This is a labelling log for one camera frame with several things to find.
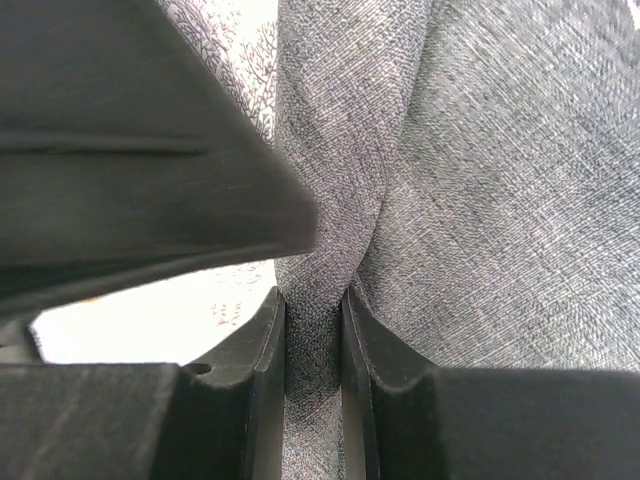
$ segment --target cloth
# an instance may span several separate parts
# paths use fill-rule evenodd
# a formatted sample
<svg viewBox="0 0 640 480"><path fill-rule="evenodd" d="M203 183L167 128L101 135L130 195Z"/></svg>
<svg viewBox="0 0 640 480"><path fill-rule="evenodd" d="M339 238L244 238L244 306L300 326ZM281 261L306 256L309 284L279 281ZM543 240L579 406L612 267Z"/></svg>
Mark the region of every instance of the cloth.
<svg viewBox="0 0 640 480"><path fill-rule="evenodd" d="M230 50L205 48L222 2L161 3L227 78ZM320 211L316 251L276 261L283 478L344 476L349 285L439 365L640 370L637 19L632 0L280 0L274 145Z"/></svg>

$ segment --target gray towel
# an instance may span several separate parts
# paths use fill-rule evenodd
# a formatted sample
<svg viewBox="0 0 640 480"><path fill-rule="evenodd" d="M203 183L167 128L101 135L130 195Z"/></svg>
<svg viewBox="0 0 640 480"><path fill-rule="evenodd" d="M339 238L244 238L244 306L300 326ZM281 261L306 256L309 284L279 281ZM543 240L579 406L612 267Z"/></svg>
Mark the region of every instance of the gray towel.
<svg viewBox="0 0 640 480"><path fill-rule="evenodd" d="M280 0L275 145L320 206L276 262L285 479L344 475L350 284L440 365L640 370L638 11Z"/></svg>

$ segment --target blurry black object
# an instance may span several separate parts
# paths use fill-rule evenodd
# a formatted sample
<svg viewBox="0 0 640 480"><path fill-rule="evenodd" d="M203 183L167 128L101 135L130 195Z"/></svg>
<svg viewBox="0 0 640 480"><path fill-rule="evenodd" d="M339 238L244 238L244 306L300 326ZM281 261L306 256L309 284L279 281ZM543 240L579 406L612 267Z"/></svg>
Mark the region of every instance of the blurry black object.
<svg viewBox="0 0 640 480"><path fill-rule="evenodd" d="M0 317L313 247L312 199L155 0L3 0L0 71Z"/></svg>
<svg viewBox="0 0 640 480"><path fill-rule="evenodd" d="M0 366L0 478L277 480L284 301L184 368Z"/></svg>
<svg viewBox="0 0 640 480"><path fill-rule="evenodd" d="M342 313L348 480L640 478L640 376L438 368Z"/></svg>

